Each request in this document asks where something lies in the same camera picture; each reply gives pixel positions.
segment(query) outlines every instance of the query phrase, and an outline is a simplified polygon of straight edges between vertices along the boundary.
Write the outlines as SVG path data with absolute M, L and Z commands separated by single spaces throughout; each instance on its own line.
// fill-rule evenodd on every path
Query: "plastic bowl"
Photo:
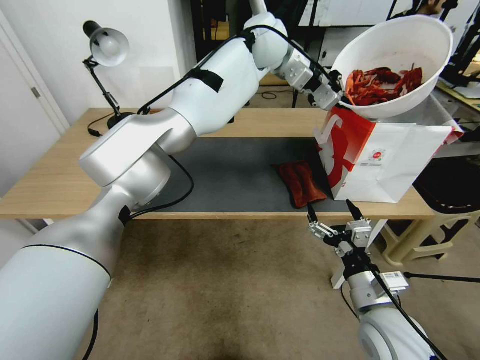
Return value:
M 385 119 L 403 114 L 425 100 L 435 88 L 440 73 L 449 62 L 453 36 L 450 29 L 434 18 L 415 15 L 375 25 L 350 42 L 338 55 L 332 69 L 342 74 L 343 86 L 353 70 L 368 71 L 388 67 L 398 73 L 421 67 L 422 85 L 395 100 L 369 106 L 340 101 L 367 119 Z

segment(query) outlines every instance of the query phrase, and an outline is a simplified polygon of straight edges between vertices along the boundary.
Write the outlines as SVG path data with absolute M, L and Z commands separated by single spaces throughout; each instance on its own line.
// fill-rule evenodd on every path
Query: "white paper bag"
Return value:
M 439 147 L 462 133 L 431 95 L 377 122 L 334 107 L 314 135 L 335 200 L 397 203 Z

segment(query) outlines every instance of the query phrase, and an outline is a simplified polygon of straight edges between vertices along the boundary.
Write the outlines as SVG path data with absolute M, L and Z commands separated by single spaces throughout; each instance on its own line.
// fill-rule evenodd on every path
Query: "shredded red food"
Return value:
M 414 65 L 411 70 L 400 71 L 400 75 L 388 67 L 366 72 L 354 70 L 346 80 L 345 95 L 356 106 L 381 104 L 402 97 L 422 85 L 422 68 Z

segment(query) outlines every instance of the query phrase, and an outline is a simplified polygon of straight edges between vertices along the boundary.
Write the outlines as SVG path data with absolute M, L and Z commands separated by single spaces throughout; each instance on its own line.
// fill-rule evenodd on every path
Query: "black mat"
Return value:
M 348 212 L 334 201 L 313 138 L 199 138 L 175 158 L 190 172 L 195 188 L 183 202 L 164 212 L 306 212 L 293 207 L 287 187 L 271 164 L 307 160 L 315 181 L 328 198 L 314 204 L 318 212 Z M 162 192 L 146 205 L 169 203 L 181 197 L 190 182 L 165 157 L 171 177 Z

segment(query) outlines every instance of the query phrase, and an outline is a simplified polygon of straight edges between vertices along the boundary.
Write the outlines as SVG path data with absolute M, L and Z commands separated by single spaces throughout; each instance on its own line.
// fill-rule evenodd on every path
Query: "lamp base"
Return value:
M 106 123 L 106 126 L 111 129 L 115 125 L 117 125 L 119 122 L 121 122 L 123 119 L 129 117 L 130 115 L 135 115 L 133 112 L 123 112 L 120 115 L 114 115 L 111 118 L 108 119 L 108 122 Z

